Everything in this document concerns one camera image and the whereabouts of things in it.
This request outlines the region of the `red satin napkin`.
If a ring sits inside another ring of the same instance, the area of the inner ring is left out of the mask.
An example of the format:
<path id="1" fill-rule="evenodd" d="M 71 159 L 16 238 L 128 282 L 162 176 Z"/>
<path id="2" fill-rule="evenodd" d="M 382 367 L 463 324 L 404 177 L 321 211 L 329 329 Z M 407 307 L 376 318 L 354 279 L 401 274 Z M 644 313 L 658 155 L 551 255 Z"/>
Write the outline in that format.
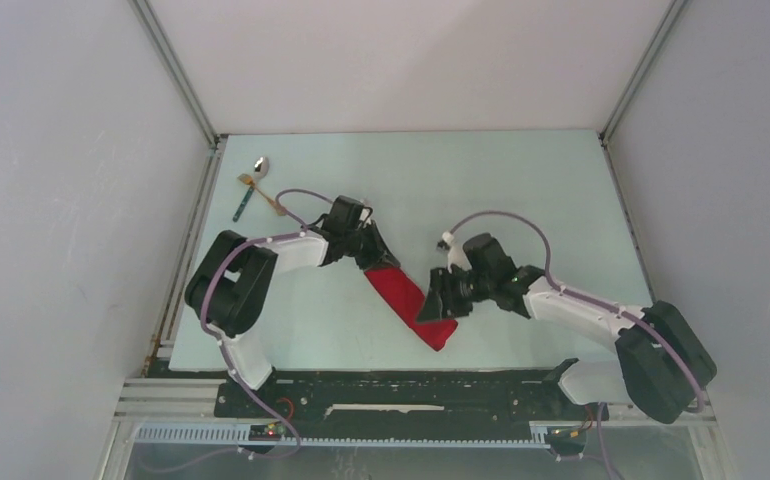
<path id="1" fill-rule="evenodd" d="M 433 351 L 441 351 L 455 333 L 458 323 L 453 319 L 421 324 L 417 315 L 426 297 L 418 285 L 400 268 L 373 268 L 364 275 L 374 290 L 423 343 Z"/>

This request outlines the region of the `silver spoon teal handle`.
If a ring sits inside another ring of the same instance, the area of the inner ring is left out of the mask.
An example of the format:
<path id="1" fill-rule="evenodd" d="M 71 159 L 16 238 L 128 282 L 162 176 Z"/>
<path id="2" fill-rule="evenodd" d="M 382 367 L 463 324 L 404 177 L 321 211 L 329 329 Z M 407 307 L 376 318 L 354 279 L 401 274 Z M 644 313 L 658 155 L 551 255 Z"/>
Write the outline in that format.
<path id="1" fill-rule="evenodd" d="M 238 180 L 247 186 L 247 190 L 232 217 L 233 222 L 239 221 L 252 195 L 257 191 L 258 181 L 263 179 L 268 174 L 269 169 L 269 158 L 266 156 L 261 156 L 255 162 L 251 174 L 241 174 L 238 176 Z"/>

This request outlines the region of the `gold fork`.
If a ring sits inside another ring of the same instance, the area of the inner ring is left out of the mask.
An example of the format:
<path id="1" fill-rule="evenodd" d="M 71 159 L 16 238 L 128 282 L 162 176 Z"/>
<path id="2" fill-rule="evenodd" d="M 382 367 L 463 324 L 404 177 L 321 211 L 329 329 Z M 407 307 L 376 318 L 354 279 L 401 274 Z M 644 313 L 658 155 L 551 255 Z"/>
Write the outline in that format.
<path id="1" fill-rule="evenodd" d="M 248 187 L 251 187 L 255 192 L 259 193 L 265 201 L 271 206 L 271 208 L 274 210 L 277 216 L 286 216 L 287 210 L 280 206 L 279 203 L 271 196 L 269 196 L 267 193 L 262 191 L 260 187 L 258 186 L 257 180 L 250 174 L 241 174 L 238 176 L 238 180 L 242 182 L 244 185 L 247 185 Z"/>

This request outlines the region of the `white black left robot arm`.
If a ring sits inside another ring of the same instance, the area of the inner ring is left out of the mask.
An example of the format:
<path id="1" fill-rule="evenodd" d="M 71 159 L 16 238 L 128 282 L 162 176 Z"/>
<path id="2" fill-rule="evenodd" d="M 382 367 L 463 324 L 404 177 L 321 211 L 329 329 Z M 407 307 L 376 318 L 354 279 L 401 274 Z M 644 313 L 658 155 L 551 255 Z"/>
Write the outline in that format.
<path id="1" fill-rule="evenodd" d="M 365 273 L 401 267 L 370 206 L 346 196 L 330 205 L 327 213 L 312 223 L 302 221 L 293 233 L 248 239 L 222 231 L 186 287 L 186 304 L 218 345 L 230 377 L 243 384 L 238 402 L 253 416 L 269 414 L 277 403 L 276 388 L 266 382 L 274 367 L 252 332 L 273 277 L 345 257 Z"/>

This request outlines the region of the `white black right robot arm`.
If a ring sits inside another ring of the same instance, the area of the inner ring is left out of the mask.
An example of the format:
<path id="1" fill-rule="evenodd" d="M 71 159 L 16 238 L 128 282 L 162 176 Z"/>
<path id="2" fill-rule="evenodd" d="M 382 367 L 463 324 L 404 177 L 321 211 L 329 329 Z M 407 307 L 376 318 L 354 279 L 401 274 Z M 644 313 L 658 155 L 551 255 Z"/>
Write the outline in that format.
<path id="1" fill-rule="evenodd" d="M 669 302 L 628 306 L 570 289 L 545 268 L 516 265 L 489 233 L 459 242 L 445 232 L 438 247 L 447 263 L 430 271 L 419 324 L 461 319 L 491 301 L 502 311 L 565 327 L 614 355 L 609 362 L 574 361 L 544 388 L 544 408 L 554 417 L 609 403 L 618 393 L 651 419 L 670 424 L 700 403 L 717 374 L 714 360 Z"/>

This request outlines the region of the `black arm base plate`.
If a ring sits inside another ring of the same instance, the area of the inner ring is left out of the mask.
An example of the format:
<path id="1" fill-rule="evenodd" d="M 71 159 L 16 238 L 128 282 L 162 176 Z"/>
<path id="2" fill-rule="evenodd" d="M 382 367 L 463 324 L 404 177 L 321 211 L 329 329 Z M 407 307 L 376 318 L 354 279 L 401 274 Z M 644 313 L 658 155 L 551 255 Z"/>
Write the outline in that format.
<path id="1" fill-rule="evenodd" d="M 272 407 L 300 436 L 417 440 L 514 440 L 534 422 L 590 426 L 608 417 L 571 402 L 550 369 L 302 371 L 273 373 L 251 399 L 220 385 L 217 418 L 261 419 Z"/>

